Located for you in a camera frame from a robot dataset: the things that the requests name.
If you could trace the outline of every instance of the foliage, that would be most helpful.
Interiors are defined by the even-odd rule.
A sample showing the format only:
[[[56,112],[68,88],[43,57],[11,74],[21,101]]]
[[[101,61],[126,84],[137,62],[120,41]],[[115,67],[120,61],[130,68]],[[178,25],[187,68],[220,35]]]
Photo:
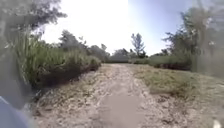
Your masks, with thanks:
[[[130,59],[129,63],[131,63],[131,64],[149,64],[150,60],[149,60],[149,58],[144,58],[144,59],[135,58],[135,59]]]
[[[142,36],[138,33],[138,34],[132,34],[131,36],[132,38],[132,44],[134,46],[134,50],[137,54],[138,57],[140,57],[141,53],[144,53],[144,42],[142,42]]]
[[[128,63],[128,61],[128,51],[124,48],[116,50],[115,53],[110,56],[108,60],[109,63]]]
[[[91,55],[99,58],[102,62],[106,62],[108,61],[110,54],[105,51],[106,49],[104,49],[98,47],[97,45],[93,45],[89,48],[89,51]]]
[[[49,87],[83,72],[96,70],[100,61],[78,50],[64,51],[24,36],[16,42],[16,55],[25,78],[34,89]]]
[[[1,36],[9,42],[21,33],[30,33],[47,23],[56,23],[65,17],[59,11],[60,0],[9,0],[0,1]]]

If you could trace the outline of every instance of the ground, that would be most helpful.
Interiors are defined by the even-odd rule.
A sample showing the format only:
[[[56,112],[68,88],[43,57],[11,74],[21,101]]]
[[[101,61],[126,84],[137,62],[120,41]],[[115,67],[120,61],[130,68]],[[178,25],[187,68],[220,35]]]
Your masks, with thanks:
[[[183,99],[169,93],[152,93],[149,83],[138,76],[139,67],[103,65],[78,82],[71,81],[49,91],[32,105],[35,125],[41,128],[196,127],[201,111],[194,105],[186,107],[181,102]],[[210,127],[212,120],[205,124]]]

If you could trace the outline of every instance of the vegetation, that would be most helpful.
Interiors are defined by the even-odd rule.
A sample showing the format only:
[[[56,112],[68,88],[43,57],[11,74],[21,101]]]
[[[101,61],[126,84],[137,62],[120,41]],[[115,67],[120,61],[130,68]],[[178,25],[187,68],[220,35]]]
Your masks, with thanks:
[[[153,94],[170,94],[181,100],[193,100],[198,93],[196,74],[183,71],[155,69],[150,66],[132,66],[134,75],[142,79]]]
[[[64,51],[29,36],[19,38],[16,44],[20,67],[34,89],[55,86],[100,66],[94,56]]]
[[[138,57],[141,56],[141,54],[144,54],[145,51],[144,51],[144,42],[142,42],[142,36],[138,33],[138,34],[132,34],[131,36],[132,38],[132,44],[134,46],[134,50],[135,50],[135,53],[137,54]]]

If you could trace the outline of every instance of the tree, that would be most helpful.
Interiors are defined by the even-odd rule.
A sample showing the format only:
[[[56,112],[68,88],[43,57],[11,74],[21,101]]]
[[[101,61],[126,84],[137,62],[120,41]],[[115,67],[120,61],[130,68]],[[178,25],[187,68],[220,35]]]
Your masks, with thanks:
[[[102,62],[106,62],[110,56],[109,53],[107,53],[105,50],[101,49],[97,45],[91,46],[90,51],[91,51],[91,55],[96,56]]]
[[[104,45],[104,44],[101,44],[101,49],[103,49],[104,51],[106,51],[107,46],[106,46],[106,45]]]
[[[56,23],[65,17],[59,11],[60,0],[0,0],[1,37],[8,42],[22,33],[30,33],[40,26]]]
[[[144,42],[142,42],[142,36],[139,33],[136,35],[132,34],[131,38],[132,38],[132,44],[135,48],[134,50],[137,56],[139,57],[140,54],[144,52],[145,49]]]

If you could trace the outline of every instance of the bush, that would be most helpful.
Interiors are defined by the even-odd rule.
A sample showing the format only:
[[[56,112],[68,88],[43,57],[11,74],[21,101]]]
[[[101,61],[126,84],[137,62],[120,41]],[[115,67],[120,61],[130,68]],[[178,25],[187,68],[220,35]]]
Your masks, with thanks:
[[[156,68],[175,69],[175,70],[193,70],[194,57],[187,55],[167,55],[150,57],[149,65]]]
[[[148,58],[144,58],[144,59],[130,59],[129,63],[131,64],[149,64],[149,59]]]
[[[100,66],[95,57],[50,47],[28,36],[16,41],[15,51],[25,79],[34,89],[67,82]]]

